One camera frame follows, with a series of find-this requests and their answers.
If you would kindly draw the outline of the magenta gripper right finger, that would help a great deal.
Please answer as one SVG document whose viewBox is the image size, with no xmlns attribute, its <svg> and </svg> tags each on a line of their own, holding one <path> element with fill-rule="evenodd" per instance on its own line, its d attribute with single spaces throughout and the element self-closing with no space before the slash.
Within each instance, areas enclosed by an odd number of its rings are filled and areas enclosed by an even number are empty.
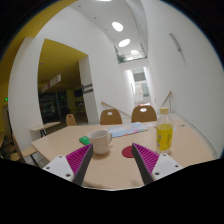
<svg viewBox="0 0 224 224">
<path fill-rule="evenodd" d="M 137 143 L 132 144 L 132 154 L 145 185 L 182 169 L 167 153 L 157 154 Z"/>
</svg>

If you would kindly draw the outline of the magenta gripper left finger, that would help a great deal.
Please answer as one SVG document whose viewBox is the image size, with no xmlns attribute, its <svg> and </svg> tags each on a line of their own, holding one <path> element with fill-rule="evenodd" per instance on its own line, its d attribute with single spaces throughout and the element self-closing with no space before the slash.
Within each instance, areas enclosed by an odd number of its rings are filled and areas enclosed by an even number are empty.
<svg viewBox="0 0 224 224">
<path fill-rule="evenodd" d="M 44 170 L 81 186 L 92 156 L 93 145 L 89 144 L 66 156 L 57 156 Z"/>
</svg>

